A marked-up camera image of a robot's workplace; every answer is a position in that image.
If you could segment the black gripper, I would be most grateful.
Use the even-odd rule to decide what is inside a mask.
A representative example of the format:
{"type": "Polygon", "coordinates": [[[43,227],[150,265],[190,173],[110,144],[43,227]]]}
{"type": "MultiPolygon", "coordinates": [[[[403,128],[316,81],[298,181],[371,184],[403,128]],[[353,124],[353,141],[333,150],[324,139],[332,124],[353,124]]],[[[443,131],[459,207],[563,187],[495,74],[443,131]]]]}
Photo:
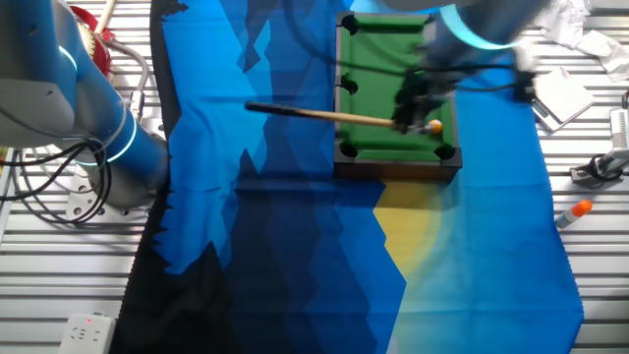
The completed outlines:
{"type": "Polygon", "coordinates": [[[400,134],[407,134],[411,129],[417,134],[430,134],[429,114],[439,109],[455,88],[455,82],[444,81],[440,75],[406,71],[395,95],[393,130],[400,134]]]}

